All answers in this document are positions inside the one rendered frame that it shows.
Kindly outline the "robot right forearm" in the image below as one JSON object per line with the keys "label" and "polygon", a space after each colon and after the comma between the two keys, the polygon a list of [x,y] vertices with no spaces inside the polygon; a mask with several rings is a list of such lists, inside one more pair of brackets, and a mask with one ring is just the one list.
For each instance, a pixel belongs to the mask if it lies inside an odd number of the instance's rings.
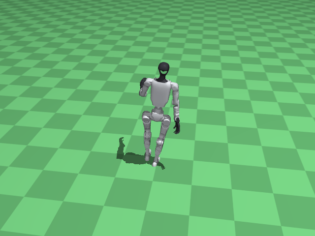
{"label": "robot right forearm", "polygon": [[179,117],[179,100],[178,100],[178,105],[173,106],[174,109],[174,120],[176,121],[176,118],[180,118]]}

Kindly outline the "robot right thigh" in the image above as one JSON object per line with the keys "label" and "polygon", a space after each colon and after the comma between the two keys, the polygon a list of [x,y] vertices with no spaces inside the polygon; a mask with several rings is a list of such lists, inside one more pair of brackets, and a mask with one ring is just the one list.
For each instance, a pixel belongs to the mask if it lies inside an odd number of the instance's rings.
{"label": "robot right thigh", "polygon": [[161,128],[160,128],[160,135],[156,141],[156,144],[158,146],[161,146],[162,140],[165,139],[165,136],[166,136],[166,133],[167,133],[167,130],[169,128],[170,123],[171,123],[170,115],[164,115],[163,114],[163,119],[162,119]]}

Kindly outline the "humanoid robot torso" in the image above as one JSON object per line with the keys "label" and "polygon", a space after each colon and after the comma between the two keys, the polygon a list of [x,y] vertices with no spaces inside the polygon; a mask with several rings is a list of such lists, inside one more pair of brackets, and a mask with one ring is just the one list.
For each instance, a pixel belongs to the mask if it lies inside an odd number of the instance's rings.
{"label": "humanoid robot torso", "polygon": [[161,83],[157,82],[156,79],[158,78],[155,77],[151,83],[151,102],[152,105],[155,106],[155,108],[152,109],[151,120],[162,122],[164,114],[162,108],[165,107],[169,100],[171,81],[170,79],[166,79],[168,82]]}

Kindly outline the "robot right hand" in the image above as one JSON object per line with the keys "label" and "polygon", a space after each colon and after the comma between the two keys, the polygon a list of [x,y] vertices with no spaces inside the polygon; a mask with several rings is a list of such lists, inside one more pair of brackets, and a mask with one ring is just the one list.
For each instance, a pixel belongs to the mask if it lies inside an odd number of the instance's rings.
{"label": "robot right hand", "polygon": [[[175,120],[174,120],[175,121]],[[179,118],[176,118],[176,121],[175,121],[175,127],[176,127],[176,130],[175,130],[175,134],[178,134],[180,132],[180,124],[179,124]],[[174,128],[175,128],[174,127]]]}

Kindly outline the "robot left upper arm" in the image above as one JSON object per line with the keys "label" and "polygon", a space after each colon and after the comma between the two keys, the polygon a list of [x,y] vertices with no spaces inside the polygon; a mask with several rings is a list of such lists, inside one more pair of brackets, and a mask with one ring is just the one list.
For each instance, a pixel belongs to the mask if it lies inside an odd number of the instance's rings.
{"label": "robot left upper arm", "polygon": [[141,91],[140,96],[146,97],[146,95],[147,95],[147,90],[148,90],[148,88],[151,86],[152,81],[153,81],[152,78],[147,78],[147,79],[146,79],[146,81],[144,82],[144,85],[143,85],[143,87],[142,87],[142,91]]}

